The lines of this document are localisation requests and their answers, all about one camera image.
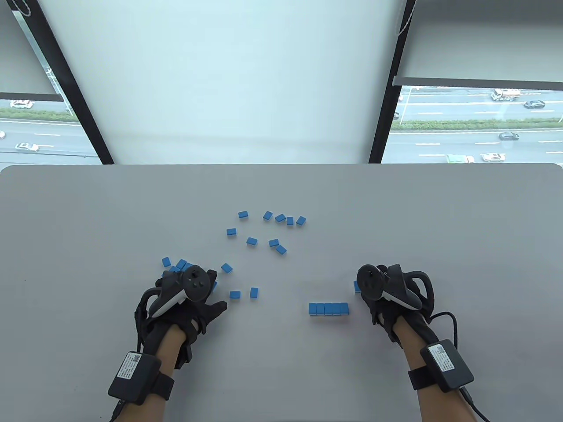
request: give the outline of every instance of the black glove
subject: black glove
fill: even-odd
[[[385,265],[378,265],[377,268],[383,273],[387,273],[387,267]],[[429,299],[422,295],[420,288],[414,281],[420,274],[421,273],[418,271],[403,273],[406,288],[414,292],[422,302],[422,309],[420,311],[411,311],[390,300],[370,300],[363,294],[361,295],[361,298],[364,299],[364,302],[368,305],[370,313],[372,314],[373,325],[381,325],[389,335],[390,340],[393,343],[398,343],[401,347],[403,346],[399,338],[393,332],[393,326],[400,316],[405,319],[407,324],[412,327],[426,344],[438,342],[438,337],[428,326],[430,317],[434,311],[434,296],[432,295],[432,298]]]
[[[145,340],[143,341],[143,344],[145,345],[143,349],[144,353],[156,354],[158,346],[162,341],[162,333],[165,333],[172,325],[176,324],[186,334],[186,341],[180,348],[180,352],[178,354],[176,369],[180,369],[185,362],[189,362],[191,360],[190,345],[196,341],[198,334],[205,334],[207,332],[207,325],[227,309],[227,302],[224,300],[211,305],[205,304],[207,298],[209,298],[209,295],[213,290],[213,284],[217,278],[217,272],[214,270],[208,270],[207,275],[211,282],[211,287],[201,302],[192,302],[186,299],[182,303],[174,305],[161,316],[157,318],[149,318],[144,322],[142,330]],[[164,274],[164,277],[176,277],[176,279],[180,276],[180,273],[174,272],[166,272]],[[197,330],[192,324],[192,320],[197,323]]]

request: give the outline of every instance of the truck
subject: truck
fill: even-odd
[[[448,164],[471,164],[475,162],[475,158],[472,155],[448,154],[446,160]]]
[[[491,99],[493,101],[514,101],[520,97],[519,89],[500,89],[497,88],[491,92]]]

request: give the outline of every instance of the white car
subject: white car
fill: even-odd
[[[36,144],[29,145],[27,142],[21,142],[21,143],[16,144],[15,149],[37,152],[37,151],[39,151],[39,145],[36,145]]]
[[[481,158],[483,158],[483,161],[486,163],[502,163],[506,160],[506,154],[490,152],[488,154],[481,154]]]
[[[30,109],[35,103],[29,100],[13,100],[10,101],[10,107],[13,109]]]

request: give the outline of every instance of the black car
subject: black car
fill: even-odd
[[[546,103],[541,100],[531,100],[524,103],[524,107],[527,109],[542,109],[546,106]]]
[[[520,139],[520,135],[514,132],[502,132],[498,134],[498,138],[501,141],[517,141]]]

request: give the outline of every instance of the black frame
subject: black frame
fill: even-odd
[[[416,0],[406,0],[401,28],[404,28],[405,25],[407,25],[407,21],[415,3]],[[381,104],[381,111],[379,112],[379,120],[377,121],[376,134],[373,138],[371,153],[369,154],[368,162],[370,164],[381,163],[381,160],[383,159],[383,152],[385,151],[385,146],[387,145],[387,138],[389,137],[391,124],[393,123],[393,115],[395,114],[397,103],[399,102],[399,95],[401,94],[401,89],[403,87],[402,85],[393,85],[393,79],[399,70],[399,63],[401,63],[401,57],[403,56],[409,27],[410,22],[408,22],[408,25],[403,33],[399,35],[397,45],[395,46],[395,54],[393,55],[393,61],[391,62],[391,69],[389,71],[389,77],[387,78],[387,87],[385,88],[383,103]]]
[[[69,100],[86,136],[96,150],[102,164],[114,164],[113,158],[98,129],[86,100],[66,62],[55,35],[37,0],[6,0],[13,11],[20,11],[37,45],[49,63],[59,85]]]

